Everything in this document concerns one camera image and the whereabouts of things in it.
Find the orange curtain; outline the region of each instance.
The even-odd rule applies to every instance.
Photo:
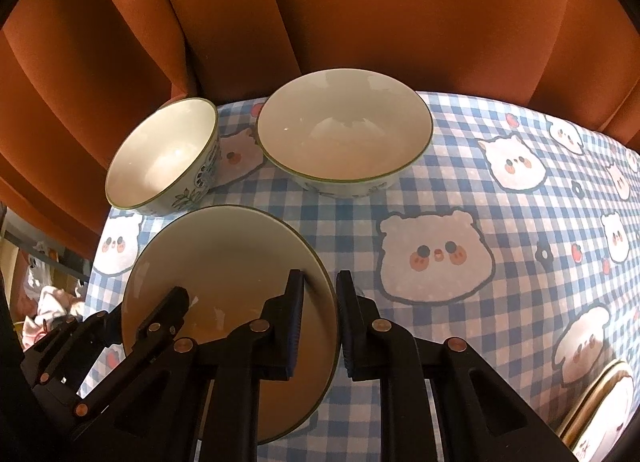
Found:
[[[640,38],[617,0],[20,0],[0,34],[0,199],[92,257],[106,168],[146,115],[335,66],[640,149]]]

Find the checkered tablecloth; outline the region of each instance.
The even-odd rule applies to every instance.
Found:
[[[640,158],[608,137],[529,109],[471,96],[420,95],[434,116],[433,142],[398,185],[367,198],[335,200],[302,190],[265,160],[214,188],[202,205],[242,204],[283,219],[315,248],[331,276],[351,270],[358,290],[376,301],[383,317],[433,341],[465,337],[549,423],[562,418],[613,358],[626,359],[637,380]],[[221,135],[238,135],[254,125],[263,102],[222,106]],[[523,167],[529,177],[518,183],[519,171],[527,173]],[[532,180],[536,175],[540,182]],[[398,292],[393,276],[381,274],[384,262],[395,257],[395,245],[385,240],[396,232],[383,222],[399,225],[429,215],[434,221],[455,210],[473,220],[482,251],[489,251],[489,256],[481,251],[483,257],[493,259],[488,279],[473,282],[450,301],[434,301],[446,294],[427,301],[419,291]],[[124,215],[112,210],[110,221]],[[391,220],[392,215],[402,220]],[[177,216],[144,217],[139,250]],[[467,249],[464,258],[473,265],[472,248]],[[411,262],[424,266],[426,250],[414,247],[402,265],[389,264],[389,272],[401,267],[418,272]],[[428,250],[431,261],[445,254]],[[128,272],[106,276],[94,270],[86,314],[113,309],[127,278]],[[584,345],[572,344],[572,325],[587,321],[594,333]],[[106,350],[81,393],[123,358],[119,347]],[[259,459],[377,460],[379,403],[377,384],[351,382],[340,359],[318,410],[297,431],[261,446]],[[637,405],[638,392],[633,410]]]

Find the copper screw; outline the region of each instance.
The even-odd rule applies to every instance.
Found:
[[[270,326],[271,324],[266,319],[254,319],[249,324],[249,328],[251,328],[253,332],[266,332]]]
[[[183,337],[182,339],[178,339],[174,343],[174,350],[179,354],[185,354],[192,348],[193,348],[193,341],[191,341],[188,337]]]
[[[391,321],[386,319],[374,319],[371,323],[371,328],[376,332],[388,332],[391,330]]]
[[[454,352],[464,352],[466,350],[466,341],[460,337],[450,337],[447,339],[447,346]]]
[[[89,413],[89,408],[84,402],[81,402],[76,406],[76,409],[74,411],[76,415],[78,415],[79,417],[83,417],[84,415]]]

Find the blue and white gingham tablecloth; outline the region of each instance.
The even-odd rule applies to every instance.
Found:
[[[398,185],[367,198],[335,200],[302,190],[265,160],[248,175],[211,190],[201,205],[242,204],[283,219],[315,248],[332,277],[339,270],[351,270],[357,288],[376,301],[383,317],[433,341],[465,337],[550,423],[562,418],[613,358],[626,359],[637,381],[640,159],[635,152],[609,137],[575,127],[584,150],[579,155],[571,151],[573,141],[563,146],[550,137],[550,120],[538,112],[471,96],[420,95],[434,116],[433,142]],[[221,135],[236,135],[254,125],[263,102],[222,106]],[[576,140],[575,133],[565,128],[566,133]],[[500,179],[509,163],[498,164],[492,171],[479,142],[513,135],[543,163],[546,175],[541,185],[510,189],[509,175]],[[616,189],[611,165],[628,181],[626,200],[625,193]],[[385,290],[380,276],[381,222],[395,213],[417,218],[451,214],[453,208],[473,215],[495,259],[490,280],[470,295],[445,304],[391,297],[393,291]],[[623,261],[607,244],[608,228],[602,217],[612,213],[619,214],[626,234],[622,236],[630,244]],[[112,209],[110,221],[124,215]],[[137,237],[139,251],[176,218],[145,217]],[[613,239],[618,243],[620,238]],[[85,314],[112,310],[122,300],[128,275],[106,276],[94,269]],[[595,307],[604,307],[609,314],[607,323],[597,325],[604,331],[602,351],[586,375],[571,381],[559,365],[562,338],[571,337],[567,333],[571,324]],[[570,368],[572,352],[564,357],[564,366]],[[95,387],[123,358],[120,347],[105,350],[81,394]],[[339,363],[318,410],[298,430],[261,446],[260,460],[378,460],[378,385],[351,382],[342,359]],[[637,405],[636,391],[632,412]]]

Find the small bowl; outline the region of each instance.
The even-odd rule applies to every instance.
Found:
[[[339,198],[394,184],[433,136],[429,108],[402,82],[367,70],[321,70],[265,103],[257,140],[303,188]]]
[[[305,273],[298,361],[289,381],[262,381],[257,438],[270,442],[302,424],[334,377],[340,351],[337,299],[320,259],[291,227],[258,209],[211,206],[187,213],[155,236],[136,260],[122,300],[122,339],[130,354],[136,329],[174,286],[190,308],[178,337],[206,343],[260,316],[283,293],[289,270]]]
[[[197,97],[173,102],[122,143],[107,171],[107,200],[143,215],[191,209],[213,185],[219,158],[216,106]]]

